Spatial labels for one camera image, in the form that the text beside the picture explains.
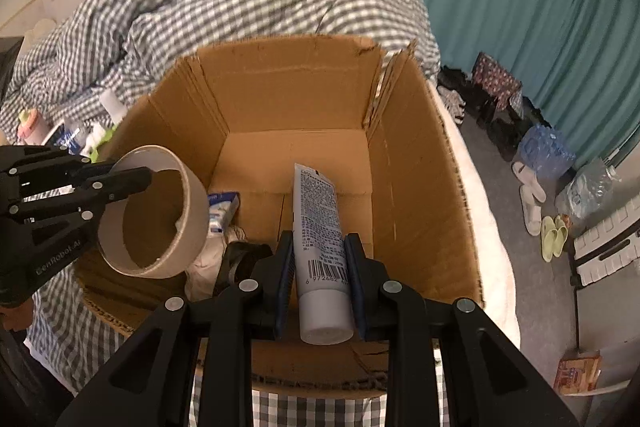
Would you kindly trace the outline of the person's left hand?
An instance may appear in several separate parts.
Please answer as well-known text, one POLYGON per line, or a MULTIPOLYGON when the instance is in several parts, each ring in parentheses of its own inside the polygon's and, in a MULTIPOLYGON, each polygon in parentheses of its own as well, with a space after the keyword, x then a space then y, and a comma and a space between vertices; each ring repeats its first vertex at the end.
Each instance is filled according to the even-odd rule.
POLYGON ((14 308, 0 308, 1 325, 6 331, 21 332, 32 325, 34 318, 34 300, 29 297, 14 308))

